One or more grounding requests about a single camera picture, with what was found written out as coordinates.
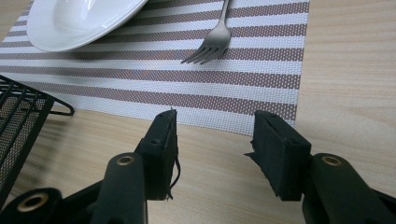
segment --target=table surface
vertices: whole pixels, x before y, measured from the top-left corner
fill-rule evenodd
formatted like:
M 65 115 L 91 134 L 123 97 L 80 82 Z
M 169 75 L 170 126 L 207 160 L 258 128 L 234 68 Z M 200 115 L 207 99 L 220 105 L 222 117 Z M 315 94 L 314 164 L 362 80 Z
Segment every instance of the table surface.
M 0 0 L 0 40 L 30 0 Z M 396 1 L 311 0 L 296 130 L 347 159 L 373 189 L 396 197 Z M 77 110 L 49 116 L 9 199 L 43 187 L 68 196 L 133 151 L 151 121 Z M 177 126 L 175 199 L 148 202 L 151 223 L 304 223 L 243 153 L 250 136 Z

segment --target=black wire rack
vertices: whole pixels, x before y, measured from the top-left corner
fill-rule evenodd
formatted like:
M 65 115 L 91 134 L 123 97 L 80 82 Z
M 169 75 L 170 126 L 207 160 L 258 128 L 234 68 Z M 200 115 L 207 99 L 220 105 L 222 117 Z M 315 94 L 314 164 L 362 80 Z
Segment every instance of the black wire rack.
M 70 112 L 51 111 L 57 102 Z M 0 76 L 0 208 L 3 207 L 48 114 L 74 108 L 42 91 Z

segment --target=woven placemat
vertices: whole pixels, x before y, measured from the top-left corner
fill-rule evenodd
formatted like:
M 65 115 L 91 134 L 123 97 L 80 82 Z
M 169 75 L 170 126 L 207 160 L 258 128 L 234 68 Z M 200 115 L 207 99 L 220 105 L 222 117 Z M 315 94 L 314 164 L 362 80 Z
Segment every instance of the woven placemat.
M 180 64 L 217 24 L 222 3 L 149 0 L 121 28 L 67 52 L 32 46 L 29 6 L 0 44 L 0 74 L 114 115 L 153 119 L 173 107 L 178 123 L 252 135 L 260 109 L 293 126 L 309 1 L 233 0 L 229 49 L 205 65 Z

